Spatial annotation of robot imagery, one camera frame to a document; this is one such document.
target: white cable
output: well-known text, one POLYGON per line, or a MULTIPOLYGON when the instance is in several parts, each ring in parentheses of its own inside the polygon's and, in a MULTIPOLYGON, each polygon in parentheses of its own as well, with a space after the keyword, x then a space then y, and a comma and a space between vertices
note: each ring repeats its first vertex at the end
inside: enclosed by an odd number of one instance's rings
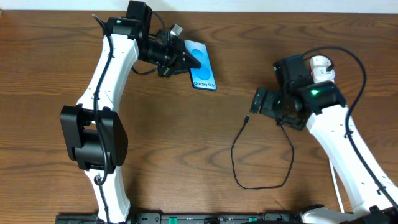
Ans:
POLYGON ((329 159, 329 165, 330 165, 331 179, 333 180, 333 185, 335 186, 335 191, 336 191, 336 197, 337 197, 337 201, 338 201, 338 206, 340 207, 340 211, 341 211, 342 213, 344 213, 343 202, 341 202, 340 193, 339 193, 338 187, 337 187, 335 169, 333 168, 333 164, 331 163, 331 160, 330 160, 330 159, 329 159))

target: white background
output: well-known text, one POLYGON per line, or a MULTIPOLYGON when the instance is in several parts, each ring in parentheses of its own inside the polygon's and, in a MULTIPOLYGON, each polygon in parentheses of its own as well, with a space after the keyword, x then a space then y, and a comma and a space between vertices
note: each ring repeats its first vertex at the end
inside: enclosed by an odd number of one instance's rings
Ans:
MULTIPOLYGON (((154 11, 398 13, 398 0, 144 0, 154 11)), ((121 10, 129 0, 0 0, 0 8, 121 10)))

